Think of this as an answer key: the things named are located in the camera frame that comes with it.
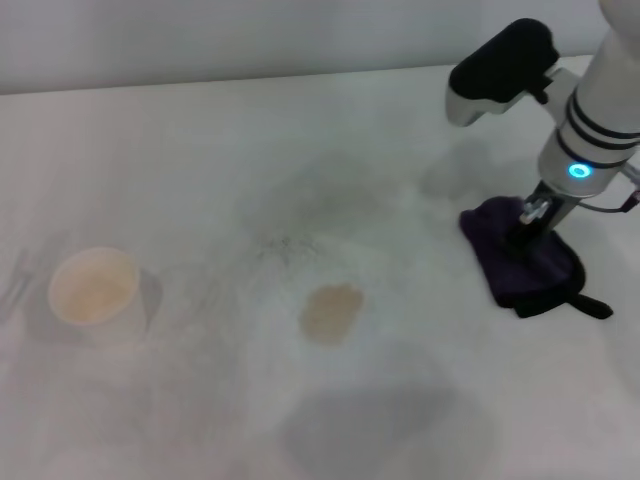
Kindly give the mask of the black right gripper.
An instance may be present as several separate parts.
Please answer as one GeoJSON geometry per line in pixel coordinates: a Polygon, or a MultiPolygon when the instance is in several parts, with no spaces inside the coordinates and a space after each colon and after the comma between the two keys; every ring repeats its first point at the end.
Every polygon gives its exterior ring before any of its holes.
{"type": "Polygon", "coordinates": [[[504,245],[512,250],[528,250],[553,230],[580,200],[558,193],[540,181],[523,203],[518,223],[504,235],[504,245]]]}

